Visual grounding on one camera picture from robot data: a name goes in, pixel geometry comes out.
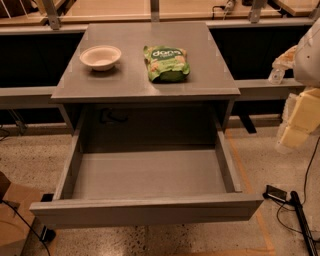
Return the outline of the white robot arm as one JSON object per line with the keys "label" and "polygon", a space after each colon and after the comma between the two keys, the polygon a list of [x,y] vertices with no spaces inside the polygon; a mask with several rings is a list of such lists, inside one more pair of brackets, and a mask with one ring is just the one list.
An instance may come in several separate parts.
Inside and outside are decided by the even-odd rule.
{"label": "white robot arm", "polygon": [[286,100],[276,144],[281,153],[297,149],[320,125],[320,18],[297,45],[274,60],[268,81],[280,84],[288,69],[305,89]]}

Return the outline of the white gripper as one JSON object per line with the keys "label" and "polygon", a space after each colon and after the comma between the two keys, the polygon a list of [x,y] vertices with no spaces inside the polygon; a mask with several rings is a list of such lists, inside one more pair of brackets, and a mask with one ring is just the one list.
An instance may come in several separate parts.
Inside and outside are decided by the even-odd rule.
{"label": "white gripper", "polygon": [[[297,46],[292,46],[272,63],[275,69],[288,70],[294,65]],[[320,126],[320,89],[307,88],[299,95],[290,94],[283,111],[279,144],[298,148]]]}

